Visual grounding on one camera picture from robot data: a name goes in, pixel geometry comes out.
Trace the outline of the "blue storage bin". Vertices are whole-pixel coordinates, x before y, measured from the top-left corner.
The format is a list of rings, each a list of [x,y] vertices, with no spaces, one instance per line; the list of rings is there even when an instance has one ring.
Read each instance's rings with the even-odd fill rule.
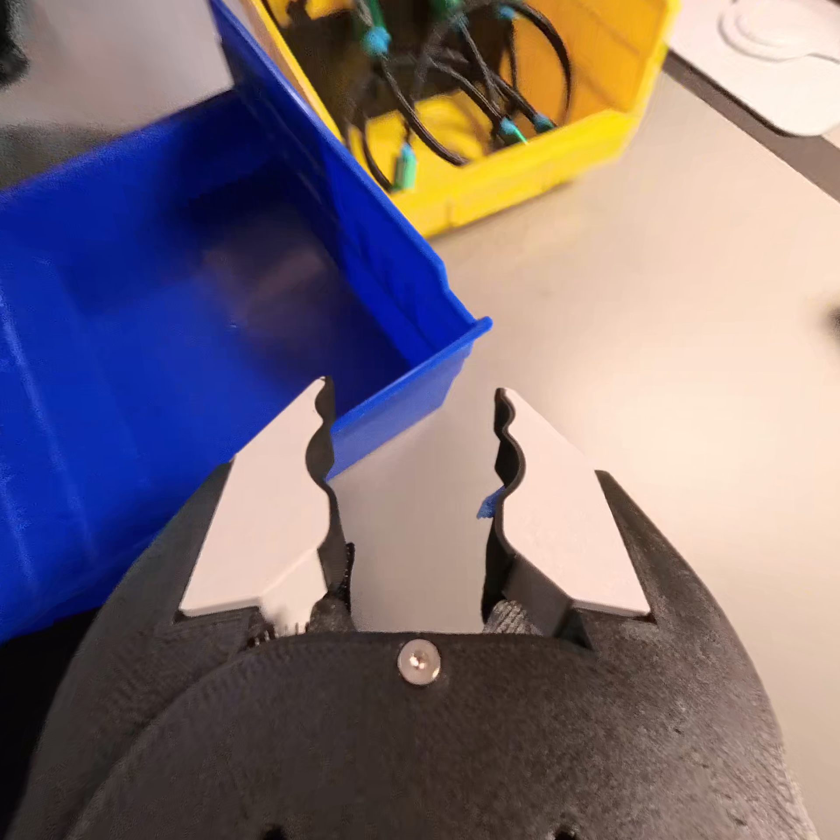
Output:
[[[316,378],[332,479],[437,411],[492,327],[209,6],[233,88],[2,193],[2,643],[99,607]]]

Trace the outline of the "yellow storage bin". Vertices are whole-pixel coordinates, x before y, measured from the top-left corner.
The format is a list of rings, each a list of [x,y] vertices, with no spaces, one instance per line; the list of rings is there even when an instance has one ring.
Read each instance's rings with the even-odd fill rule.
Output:
[[[451,81],[429,76],[424,91],[412,93],[413,70],[397,79],[425,128],[443,146],[469,159],[463,166],[438,158],[417,137],[413,189],[388,193],[369,173],[356,129],[351,147],[343,128],[356,84],[368,70],[353,26],[356,5],[373,6],[392,36],[393,54],[420,56],[429,35],[437,38],[434,12],[467,2],[322,1],[243,2],[255,36],[289,82],[360,167],[424,236],[435,236],[508,210],[571,182],[615,159],[639,124],[667,51],[666,36],[677,2],[530,1],[555,27],[573,69],[570,114],[560,122],[564,76],[549,42],[528,21],[514,23],[518,87],[531,105],[557,124],[537,133],[518,113],[513,119],[525,138],[505,148],[490,144],[490,122]],[[469,31],[490,66],[511,79],[505,25],[485,7],[466,14]],[[404,140],[402,116],[381,89],[367,108],[367,139],[375,162],[392,180]]]

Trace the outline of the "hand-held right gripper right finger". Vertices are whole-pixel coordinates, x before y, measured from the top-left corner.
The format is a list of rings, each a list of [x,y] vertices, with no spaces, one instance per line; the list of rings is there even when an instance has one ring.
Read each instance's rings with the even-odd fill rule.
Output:
[[[561,636],[572,612],[648,619],[651,607],[595,468],[519,393],[494,395],[500,487],[480,612],[488,632]]]

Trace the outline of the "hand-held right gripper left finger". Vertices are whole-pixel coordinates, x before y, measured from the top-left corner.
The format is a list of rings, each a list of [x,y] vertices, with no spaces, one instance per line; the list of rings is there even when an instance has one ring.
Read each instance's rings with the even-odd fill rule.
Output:
[[[352,552],[327,481],[333,381],[315,379],[237,452],[180,612],[255,608],[276,634],[350,632]]]

